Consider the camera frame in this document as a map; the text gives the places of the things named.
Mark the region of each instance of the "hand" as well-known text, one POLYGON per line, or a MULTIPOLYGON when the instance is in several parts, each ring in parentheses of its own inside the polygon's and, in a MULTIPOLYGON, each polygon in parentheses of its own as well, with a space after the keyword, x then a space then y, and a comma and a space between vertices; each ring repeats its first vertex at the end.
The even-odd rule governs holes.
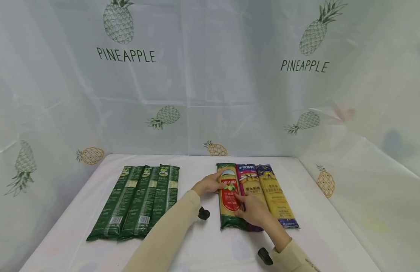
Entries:
POLYGON ((222 172, 224 172, 224 170, 204 177, 192 187, 192 190, 202 197, 205 193, 213 193, 217 190, 224 189, 225 183, 218 182, 218 177, 222 175, 222 172))
POLYGON ((235 212, 236 217, 243 218, 248 223, 264 229, 267 221, 275 220, 269 212, 266 204, 258 197, 246 191, 245 195, 235 195, 236 198, 245 203, 245 211, 238 210, 235 212))

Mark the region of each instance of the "black object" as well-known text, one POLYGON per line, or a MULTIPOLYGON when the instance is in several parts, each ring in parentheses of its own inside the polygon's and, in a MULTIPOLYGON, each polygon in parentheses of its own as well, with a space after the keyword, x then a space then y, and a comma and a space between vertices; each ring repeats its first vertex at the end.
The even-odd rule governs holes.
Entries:
POLYGON ((267 252, 267 250, 264 247, 259 249, 257 254, 259 255, 260 259, 264 262, 265 265, 267 266, 273 265, 272 258, 269 256, 269 252, 267 252))
POLYGON ((210 217, 210 212, 208 210, 204 210, 204 208, 201 207, 198 212, 198 217, 202 220, 207 220, 207 218, 210 217))

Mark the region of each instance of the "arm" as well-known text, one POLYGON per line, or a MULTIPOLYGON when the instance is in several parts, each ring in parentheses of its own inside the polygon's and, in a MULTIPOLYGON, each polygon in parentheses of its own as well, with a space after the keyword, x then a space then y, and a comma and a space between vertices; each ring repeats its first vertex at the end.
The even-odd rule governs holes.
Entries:
POLYGON ((198 217, 201 197, 225 186, 216 181, 221 174, 208 175, 185 193, 151 229, 122 272, 167 271, 187 229, 198 217))
POLYGON ((320 272, 259 198, 249 192, 236 197, 246 207, 246 211, 237 211, 236 216, 264 229, 275 245, 269 253, 274 266, 285 272, 320 272))

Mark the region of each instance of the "yellow pasta package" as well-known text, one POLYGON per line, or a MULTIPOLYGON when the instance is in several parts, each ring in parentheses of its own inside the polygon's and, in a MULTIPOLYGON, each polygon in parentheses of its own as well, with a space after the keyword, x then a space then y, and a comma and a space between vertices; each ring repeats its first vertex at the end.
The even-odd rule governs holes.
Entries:
POLYGON ((270 165, 258 165, 256 171, 270 213, 285 229, 300 229, 270 165))

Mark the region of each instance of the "spaghetti package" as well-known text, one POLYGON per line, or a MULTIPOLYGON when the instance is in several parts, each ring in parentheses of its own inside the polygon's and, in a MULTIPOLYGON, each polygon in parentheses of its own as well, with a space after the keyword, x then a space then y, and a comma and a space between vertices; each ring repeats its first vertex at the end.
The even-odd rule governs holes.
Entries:
POLYGON ((247 230, 247 223, 242 218, 236 217, 235 212, 241 209, 241 202, 235 197, 239 194, 239 184, 236 175, 236 164, 218 163, 218 171, 224 170, 219 177, 220 183, 225 183, 225 188, 219 192, 219 210, 221 212, 221 229, 236 227, 247 230))
POLYGON ((147 233, 150 232, 165 212, 177 202, 179 170, 180 167, 177 166, 160 165, 156 194, 154 196, 153 213, 151 214, 147 233))
POLYGON ((125 166, 86 241, 115 240, 121 232, 144 166, 125 166))
POLYGON ((118 241, 144 238, 153 209, 160 167, 145 166, 118 241))
MULTIPOLYGON (((266 199, 264 193, 261 189, 260 181, 258 179, 257 172, 255 170, 254 164, 236 164, 237 175, 239 178, 239 187, 240 194, 245 195, 245 192, 250 192, 251 194, 258 197, 264 204, 266 204, 266 199)), ((261 232, 263 229, 258 226, 247 223, 248 232, 261 232)))
POLYGON ((258 179, 271 214, 285 229, 299 229, 299 224, 269 164, 256 166, 258 179))

